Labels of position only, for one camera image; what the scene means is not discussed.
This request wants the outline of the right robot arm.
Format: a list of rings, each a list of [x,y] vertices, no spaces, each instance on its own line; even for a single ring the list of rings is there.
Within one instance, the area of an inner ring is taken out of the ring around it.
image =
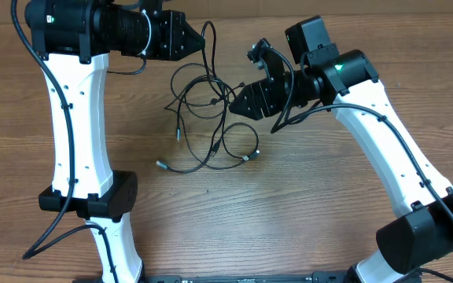
[[[365,153],[395,219],[376,233],[377,251],[313,282],[418,282],[426,264],[453,252],[453,185],[425,157],[393,109],[379,74],[360,50],[341,53],[321,17],[285,31],[291,57],[261,39],[247,53],[265,78],[245,86],[230,110],[275,116],[273,131],[332,112]]]

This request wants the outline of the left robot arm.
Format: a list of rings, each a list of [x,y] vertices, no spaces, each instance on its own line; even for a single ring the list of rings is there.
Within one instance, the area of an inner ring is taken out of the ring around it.
[[[114,171],[105,138],[105,81],[109,54],[144,61],[179,61],[204,39],[183,12],[142,1],[136,10],[112,1],[29,2],[31,35],[24,45],[46,78],[53,124],[53,181],[39,207],[75,212],[93,234],[103,282],[140,282],[144,265],[131,229],[138,192],[133,171]]]

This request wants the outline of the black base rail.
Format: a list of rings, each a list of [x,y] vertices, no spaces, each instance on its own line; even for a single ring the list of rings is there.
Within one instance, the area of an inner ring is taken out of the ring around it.
[[[138,283],[353,283],[360,282],[351,271],[315,271],[312,274],[261,275],[261,276],[213,276],[180,277],[143,276]]]

